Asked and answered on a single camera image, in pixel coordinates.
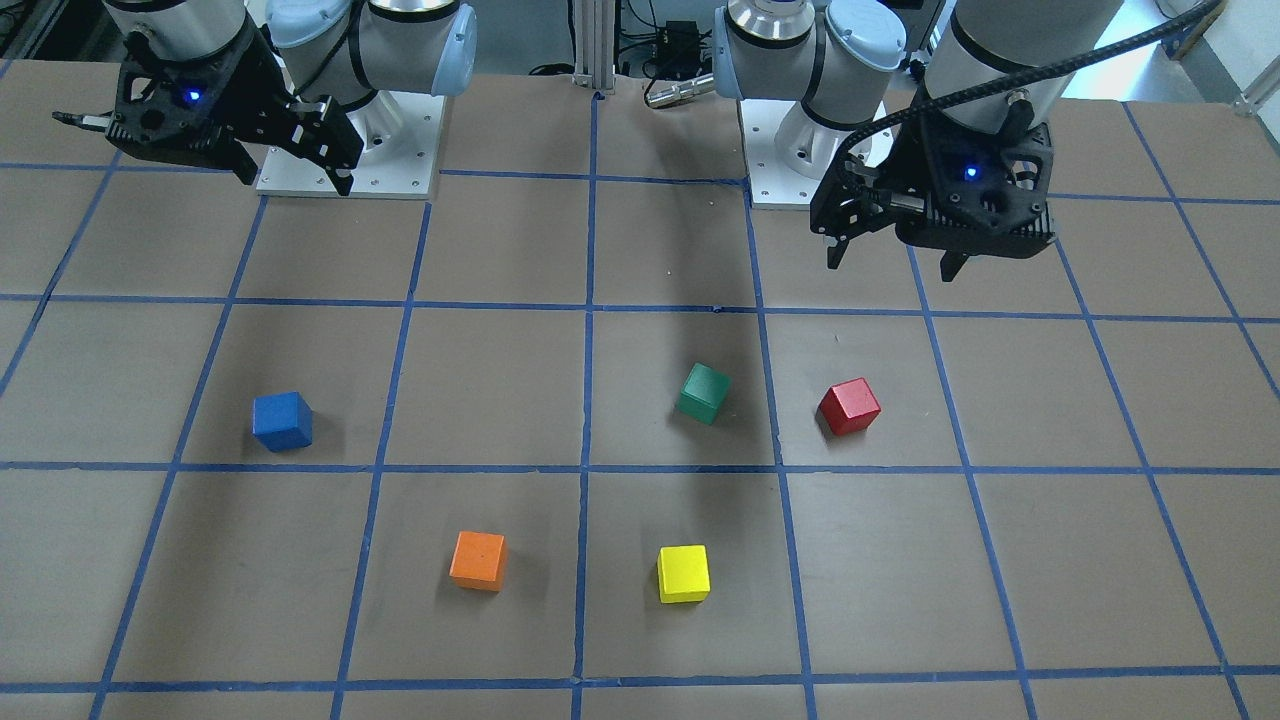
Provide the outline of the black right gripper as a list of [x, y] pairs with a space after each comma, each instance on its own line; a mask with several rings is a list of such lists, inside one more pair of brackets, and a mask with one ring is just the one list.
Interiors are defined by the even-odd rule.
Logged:
[[259, 164], [244, 146], [274, 146], [324, 169], [334, 191], [349, 197], [361, 136], [330, 97], [307, 102], [289, 92], [257, 27], [241, 23], [201, 58], [165, 58], [160, 38], [147, 26], [125, 33], [111, 110], [54, 111], [52, 119], [101, 133], [134, 159], [229, 170], [246, 186]]

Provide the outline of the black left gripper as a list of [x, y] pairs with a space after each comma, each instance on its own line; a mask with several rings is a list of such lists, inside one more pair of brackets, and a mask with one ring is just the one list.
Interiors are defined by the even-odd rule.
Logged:
[[826, 237], [826, 266], [837, 270], [852, 238], [893, 228], [905, 245], [942, 251], [951, 283], [973, 256], [1028, 259], [1057, 240], [1048, 184], [1050, 127], [1034, 106], [1012, 100], [989, 135], [941, 110], [910, 108], [890, 155], [868, 167], [838, 154], [810, 202], [810, 231]]

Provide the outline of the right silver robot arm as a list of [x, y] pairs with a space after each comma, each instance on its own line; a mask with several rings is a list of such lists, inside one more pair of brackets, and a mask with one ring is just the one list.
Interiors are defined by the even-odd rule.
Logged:
[[125, 155], [227, 170], [260, 193], [430, 196], [448, 97], [474, 76], [462, 1], [109, 1], [111, 110], [59, 111]]

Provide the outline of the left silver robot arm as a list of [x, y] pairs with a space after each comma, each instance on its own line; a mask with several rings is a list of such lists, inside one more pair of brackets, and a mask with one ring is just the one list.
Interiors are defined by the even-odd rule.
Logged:
[[817, 178], [813, 233], [836, 269], [886, 227], [942, 254], [1028, 259], [1057, 238], [1048, 201], [1057, 64], [1094, 49], [1116, 1], [957, 1], [887, 155], [865, 158], [893, 73], [913, 54], [896, 1], [730, 1], [716, 12], [716, 91], [790, 105], [781, 147]]

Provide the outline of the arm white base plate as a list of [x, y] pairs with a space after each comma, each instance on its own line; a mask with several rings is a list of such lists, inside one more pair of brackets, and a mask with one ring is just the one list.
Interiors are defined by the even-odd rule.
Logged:
[[[449, 99], [426, 94], [380, 92], [349, 114], [365, 149], [347, 199], [429, 201], [434, 195]], [[264, 196], [339, 199], [312, 163], [273, 149], [255, 190]]]
[[849, 132], [813, 120], [800, 94], [744, 99], [739, 118], [751, 204], [765, 210], [808, 210]]

